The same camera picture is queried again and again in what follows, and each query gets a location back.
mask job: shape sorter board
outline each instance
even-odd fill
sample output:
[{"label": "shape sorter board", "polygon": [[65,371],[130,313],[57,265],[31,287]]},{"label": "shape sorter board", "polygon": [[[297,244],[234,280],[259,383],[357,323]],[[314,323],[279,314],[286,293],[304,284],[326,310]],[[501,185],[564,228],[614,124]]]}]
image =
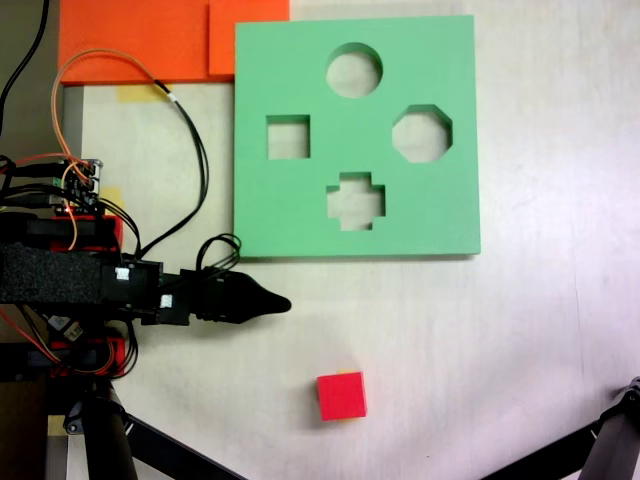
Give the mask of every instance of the shape sorter board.
[{"label": "shape sorter board", "polygon": [[[237,25],[235,233],[247,257],[480,252],[473,17]],[[349,98],[327,82],[338,55],[360,52],[381,79]],[[394,125],[430,112],[449,128],[437,160],[412,163]],[[305,158],[270,158],[269,125],[308,128]],[[384,192],[366,230],[329,218],[327,192],[365,176]]]}]

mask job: orange board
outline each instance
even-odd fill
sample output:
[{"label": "orange board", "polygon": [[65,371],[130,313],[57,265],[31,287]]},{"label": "orange board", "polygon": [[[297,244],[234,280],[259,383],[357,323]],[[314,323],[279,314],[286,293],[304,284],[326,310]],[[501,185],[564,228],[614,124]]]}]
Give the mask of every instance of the orange board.
[{"label": "orange board", "polygon": [[[288,18],[289,0],[211,0],[211,6],[209,0],[61,0],[58,66],[82,50],[114,48],[138,58],[163,82],[232,81],[235,23]],[[149,79],[124,60],[96,55],[79,60],[62,82]]]},{"label": "orange board", "polygon": [[287,21],[289,0],[212,0],[209,15],[209,75],[232,81],[236,23]]}]

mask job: wire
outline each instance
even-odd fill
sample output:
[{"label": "wire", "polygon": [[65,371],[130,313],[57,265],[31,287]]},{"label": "wire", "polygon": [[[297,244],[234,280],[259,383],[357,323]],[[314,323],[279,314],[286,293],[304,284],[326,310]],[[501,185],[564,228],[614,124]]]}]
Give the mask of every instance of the wire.
[{"label": "wire", "polygon": [[9,91],[11,87],[18,79],[22,71],[25,69],[33,55],[36,53],[38,46],[40,45],[40,41],[42,40],[42,36],[44,35],[44,30],[47,27],[47,18],[49,16],[49,0],[44,0],[42,3],[42,17],[40,18],[40,26],[38,27],[38,33],[36,34],[36,38],[31,45],[31,48],[25,55],[20,65],[13,72],[9,80],[7,80],[6,85],[2,90],[2,94],[0,94],[0,136],[2,135],[2,124],[4,119],[4,104],[7,101],[7,97],[9,96]]},{"label": "wire", "polygon": [[[203,268],[202,264],[204,262],[204,257],[209,250],[209,247],[217,241],[226,243],[232,248],[233,251],[222,260],[219,260],[218,262]],[[174,292],[180,288],[185,287],[189,287],[194,290],[202,288],[202,286],[209,280],[221,277],[233,267],[235,267],[240,261],[241,249],[242,242],[240,241],[240,238],[238,238],[236,235],[233,235],[232,233],[223,233],[221,235],[210,238],[209,240],[204,242],[202,247],[200,247],[198,257],[196,258],[195,275],[187,278],[180,278],[173,282],[166,283],[160,287],[160,292]],[[199,312],[194,313],[196,314],[196,317],[200,318]]]},{"label": "wire", "polygon": [[111,344],[110,341],[107,341],[108,347],[109,347],[109,359],[107,360],[107,363],[105,363],[104,366],[96,369],[96,370],[80,370],[77,368],[73,368],[70,367],[68,365],[65,364],[65,362],[63,362],[61,359],[59,359],[50,349],[49,347],[47,347],[46,343],[44,342],[44,340],[42,339],[42,337],[40,336],[39,333],[37,333],[37,329],[35,328],[35,325],[33,325],[33,322],[31,321],[31,319],[28,317],[27,313],[24,311],[24,309],[22,308],[22,306],[18,307],[21,311],[21,313],[23,313],[23,315],[25,316],[25,320],[27,321],[27,323],[30,324],[30,326],[32,326],[34,333],[36,334],[36,337],[38,338],[38,340],[35,340],[33,337],[31,337],[31,335],[29,335],[27,332],[25,332],[24,330],[22,330],[8,315],[7,313],[0,308],[0,316],[2,316],[2,318],[4,319],[4,321],[14,330],[16,330],[18,333],[20,333],[20,335],[22,335],[24,338],[26,338],[27,340],[29,340],[33,345],[35,345],[35,347],[40,350],[42,352],[42,354],[47,357],[49,360],[51,360],[54,364],[58,365],[58,366],[62,366],[65,368],[69,368],[72,372],[74,373],[80,373],[80,374],[84,374],[84,375],[100,375],[102,373],[107,372],[111,366],[113,365],[113,362],[115,361],[115,350],[113,348],[113,345]]},{"label": "wire", "polygon": [[[167,95],[171,95],[169,89],[160,81],[156,81],[156,84],[162,88]],[[193,138],[193,142],[196,146],[196,153],[198,155],[198,167],[200,170],[200,196],[198,198],[198,204],[196,208],[188,214],[184,219],[178,222],[176,225],[171,227],[165,233],[160,235],[158,238],[149,243],[146,247],[144,247],[137,255],[136,258],[142,259],[149,251],[155,247],[158,243],[162,242],[167,237],[173,235],[182,227],[184,227],[189,221],[200,211],[202,205],[204,204],[205,199],[207,198],[207,192],[209,191],[209,158],[207,156],[207,151],[204,148],[204,144],[202,143],[202,139],[200,134],[198,133],[198,129],[193,124],[191,117],[186,112],[186,110],[180,105],[180,102],[177,100],[173,100],[176,105],[176,108],[183,116],[185,122],[187,123],[187,127],[189,128],[189,132],[191,133],[191,137]]]},{"label": "wire", "polygon": [[36,340],[34,340],[27,332],[22,330],[11,318],[6,314],[6,312],[0,308],[0,316],[4,319],[4,321],[14,330],[16,330],[20,335],[33,343],[38,350],[40,350],[45,357],[51,360],[53,363],[58,363],[58,359],[55,358],[52,354],[50,354],[45,347],[40,345]]},{"label": "wire", "polygon": [[[79,52],[74,56],[72,56],[69,60],[67,60],[67,62],[62,66],[62,68],[60,68],[60,71],[56,76],[56,79],[53,83],[53,88],[51,90],[51,119],[53,123],[53,129],[58,139],[58,143],[60,144],[60,147],[62,148],[63,152],[65,152],[67,155],[71,155],[71,149],[69,148],[69,145],[62,133],[62,128],[60,126],[60,120],[58,118],[58,111],[57,111],[58,90],[60,88],[62,77],[64,76],[65,72],[71,67],[71,65],[73,65],[75,62],[77,62],[81,58],[91,56],[91,55],[100,55],[100,54],[120,57],[133,63],[135,66],[140,68],[140,70],[142,70],[167,95],[169,100],[171,100],[175,104],[176,108],[184,118],[187,124],[187,127],[189,128],[189,132],[191,133],[191,137],[193,139],[193,142],[196,148],[196,153],[198,156],[198,168],[200,171],[200,194],[199,194],[198,204],[196,205],[196,208],[191,213],[189,213],[184,219],[182,219],[176,225],[171,227],[167,232],[165,232],[164,234],[160,235],[158,238],[153,240],[147,246],[145,246],[144,248],[141,248],[141,246],[139,248],[136,248],[135,257],[137,259],[142,259],[147,253],[149,253],[149,251],[154,246],[156,246],[158,243],[162,242],[164,239],[173,235],[175,232],[177,232],[182,227],[184,227],[200,211],[200,208],[204,204],[204,201],[207,197],[207,192],[209,190],[209,159],[207,156],[207,152],[204,148],[202,138],[200,137],[200,134],[198,133],[196,126],[191,120],[191,117],[186,112],[186,110],[182,107],[180,102],[177,101],[177,99],[175,98],[173,93],[167,88],[167,86],[164,83],[162,83],[160,80],[158,80],[151,73],[151,71],[138,59],[136,59],[132,55],[129,55],[128,53],[122,52],[120,50],[115,50],[112,48],[93,48],[93,49],[88,49],[88,50]],[[79,169],[76,166],[74,166],[73,168],[76,170],[76,173],[81,173],[79,172]]]},{"label": "wire", "polygon": [[[67,60],[65,64],[58,71],[58,75],[56,76],[53,82],[53,88],[51,90],[51,120],[53,123],[53,130],[56,134],[58,143],[60,144],[62,151],[65,152],[67,155],[71,155],[71,149],[69,148],[69,144],[67,143],[67,141],[64,138],[64,135],[62,134],[60,120],[58,118],[58,90],[60,88],[60,82],[62,81],[62,77],[64,76],[66,71],[69,69],[69,67],[71,67],[71,65],[77,62],[79,59],[89,55],[99,55],[99,54],[106,54],[106,55],[112,55],[114,57],[124,58],[129,62],[133,63],[134,65],[136,65],[138,68],[140,68],[145,74],[149,76],[149,78],[152,81],[155,81],[155,77],[153,76],[151,71],[147,67],[145,67],[142,62],[140,62],[135,57],[129,55],[128,53],[121,52],[120,50],[115,50],[112,48],[91,48],[88,50],[83,50],[82,52],[76,53],[69,60]],[[75,170],[76,170],[76,173],[81,175],[81,172],[77,167],[75,168]]]},{"label": "wire", "polygon": [[[60,182],[62,186],[62,190],[64,190],[66,186],[65,181],[67,179],[67,174],[69,173],[69,170],[73,168],[74,165],[75,165],[74,163],[70,163],[67,169],[62,174],[62,181]],[[72,211],[73,209],[71,208],[71,204],[69,203],[69,200],[67,200],[66,198],[64,198],[63,200],[64,200],[65,211],[69,214],[69,218],[71,219],[71,223],[73,224],[73,241],[71,242],[71,245],[69,245],[69,249],[68,249],[69,251],[71,251],[76,246],[76,242],[78,241],[78,224],[76,223],[76,218],[73,216],[73,211]]]}]

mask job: orange wire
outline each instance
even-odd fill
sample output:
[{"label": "orange wire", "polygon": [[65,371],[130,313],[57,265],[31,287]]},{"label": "orange wire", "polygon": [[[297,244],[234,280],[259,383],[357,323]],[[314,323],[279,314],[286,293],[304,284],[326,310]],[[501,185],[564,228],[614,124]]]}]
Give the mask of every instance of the orange wire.
[{"label": "orange wire", "polygon": [[[62,77],[64,76],[64,74],[66,73],[66,71],[69,69],[69,67],[71,67],[71,65],[73,65],[75,62],[77,62],[79,59],[89,56],[89,55],[98,55],[98,54],[106,54],[106,55],[112,55],[114,57],[119,57],[119,58],[124,58],[125,60],[133,63],[134,65],[136,65],[138,68],[140,68],[140,70],[142,70],[153,82],[156,81],[156,77],[151,73],[151,71],[137,58],[129,55],[128,53],[122,52],[120,50],[115,50],[113,48],[91,48],[88,50],[83,50],[82,52],[76,53],[74,56],[72,56],[69,60],[67,60],[65,62],[65,64],[60,68],[60,71],[58,71],[58,75],[56,76],[56,79],[53,82],[53,88],[51,90],[51,121],[53,123],[53,130],[56,134],[56,137],[58,139],[58,143],[60,144],[60,147],[62,148],[62,151],[68,156],[69,158],[69,168],[73,168],[76,172],[76,174],[78,176],[80,176],[81,178],[83,178],[84,180],[87,179],[87,177],[85,177],[82,172],[80,171],[80,169],[76,166],[78,162],[76,162],[74,159],[75,157],[72,156],[71,154],[71,149],[69,148],[69,144],[67,143],[67,141],[64,138],[64,134],[62,133],[62,128],[60,126],[60,120],[58,118],[58,90],[60,89],[60,82],[62,81]],[[62,185],[64,188],[64,177],[62,179]],[[73,213],[71,212],[71,208],[69,207],[69,202],[66,201],[65,199],[65,205],[67,206],[67,210],[69,213],[69,216],[71,217],[71,221],[73,222],[73,242],[71,243],[71,246],[69,247],[69,250],[72,250],[77,242],[78,239],[78,227],[76,225],[76,221],[75,218],[73,216]]]},{"label": "orange wire", "polygon": [[113,48],[91,48],[88,50],[83,50],[82,52],[76,53],[69,60],[67,60],[67,62],[62,66],[62,68],[60,68],[60,71],[58,72],[58,75],[56,76],[56,79],[53,82],[53,89],[51,91],[51,120],[53,122],[53,130],[56,133],[56,137],[58,138],[58,143],[60,144],[62,151],[65,152],[67,155],[71,155],[71,149],[69,148],[69,145],[67,144],[67,141],[65,140],[64,135],[62,134],[62,128],[60,127],[60,121],[58,119],[58,109],[57,109],[58,90],[60,88],[60,82],[62,80],[62,77],[66,73],[66,71],[69,69],[69,67],[73,65],[76,61],[78,61],[82,57],[86,57],[88,55],[97,55],[97,54],[106,54],[106,55],[112,55],[114,57],[124,58],[125,60],[128,60],[129,62],[138,66],[140,70],[142,70],[145,74],[147,74],[147,76],[152,81],[156,80],[156,77],[151,73],[151,71],[137,58],[129,55],[128,53],[121,52],[120,50],[115,50]]}]

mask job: red block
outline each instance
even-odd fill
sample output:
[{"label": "red block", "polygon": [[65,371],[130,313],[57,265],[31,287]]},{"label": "red block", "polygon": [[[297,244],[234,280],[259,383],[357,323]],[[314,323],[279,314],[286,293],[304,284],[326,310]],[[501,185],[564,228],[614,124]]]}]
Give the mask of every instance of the red block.
[{"label": "red block", "polygon": [[362,372],[318,377],[318,400],[323,422],[366,417]]}]

